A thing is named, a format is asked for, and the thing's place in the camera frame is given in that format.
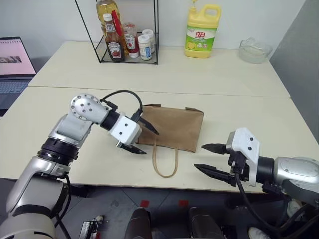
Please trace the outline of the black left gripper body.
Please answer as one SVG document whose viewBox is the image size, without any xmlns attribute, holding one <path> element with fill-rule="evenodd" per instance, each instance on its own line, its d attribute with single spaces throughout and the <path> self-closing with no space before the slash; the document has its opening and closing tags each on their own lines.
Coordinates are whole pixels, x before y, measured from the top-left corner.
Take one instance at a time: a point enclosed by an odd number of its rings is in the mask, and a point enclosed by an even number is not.
<svg viewBox="0 0 319 239">
<path fill-rule="evenodd" d="M 120 113 L 119 119 L 115 124 L 115 138 L 118 143 L 133 145 L 137 141 L 142 132 L 138 124 L 139 119 L 139 114 L 133 114 L 131 118 L 128 118 L 124 113 Z"/>
</svg>

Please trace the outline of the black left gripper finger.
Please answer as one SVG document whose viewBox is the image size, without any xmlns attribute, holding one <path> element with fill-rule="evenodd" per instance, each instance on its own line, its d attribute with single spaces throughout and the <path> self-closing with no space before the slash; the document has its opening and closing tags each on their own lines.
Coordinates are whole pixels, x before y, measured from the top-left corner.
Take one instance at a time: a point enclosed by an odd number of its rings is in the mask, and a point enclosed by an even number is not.
<svg viewBox="0 0 319 239">
<path fill-rule="evenodd" d="M 155 129 L 155 127 L 148 122 L 146 119 L 140 117 L 139 122 L 142 124 L 143 127 L 151 131 L 152 133 L 159 135 L 159 132 Z"/>
<path fill-rule="evenodd" d="M 117 144 L 117 147 L 118 148 L 121 148 L 121 149 L 124 149 L 130 153 L 133 153 L 133 154 L 141 154 L 141 155 L 145 155 L 146 152 L 144 152 L 143 150 L 135 147 L 134 145 L 126 145 L 126 144 L 123 144 L 123 143 L 118 143 Z"/>
</svg>

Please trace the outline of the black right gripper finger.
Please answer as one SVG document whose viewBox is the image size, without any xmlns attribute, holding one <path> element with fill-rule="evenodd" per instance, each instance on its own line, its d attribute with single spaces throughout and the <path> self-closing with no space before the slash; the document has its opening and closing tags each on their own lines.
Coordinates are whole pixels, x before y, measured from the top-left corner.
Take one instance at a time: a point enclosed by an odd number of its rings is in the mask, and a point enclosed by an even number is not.
<svg viewBox="0 0 319 239">
<path fill-rule="evenodd" d="M 216 153 L 216 154 L 227 154 L 228 150 L 226 148 L 225 144 L 220 144 L 220 143 L 209 143 L 202 145 L 201 148 L 208 150 L 210 152 Z"/>
<path fill-rule="evenodd" d="M 217 170 L 216 167 L 206 165 L 206 164 L 194 164 L 194 166 L 205 175 L 226 182 L 231 186 L 236 186 L 235 176 L 231 175 L 230 173 Z"/>
</svg>

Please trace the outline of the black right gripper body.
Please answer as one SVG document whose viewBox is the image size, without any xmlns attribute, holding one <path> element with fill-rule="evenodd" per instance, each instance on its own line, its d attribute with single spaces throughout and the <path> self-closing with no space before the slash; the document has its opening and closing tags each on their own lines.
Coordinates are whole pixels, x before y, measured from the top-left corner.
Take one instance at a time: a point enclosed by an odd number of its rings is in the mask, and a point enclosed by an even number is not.
<svg viewBox="0 0 319 239">
<path fill-rule="evenodd" d="M 249 179 L 249 167 L 246 164 L 246 154 L 250 151 L 248 134 L 244 131 L 232 131 L 230 132 L 226 148 L 228 150 L 229 159 L 228 165 L 231 166 L 231 172 L 238 172 L 242 181 L 248 181 Z"/>
</svg>

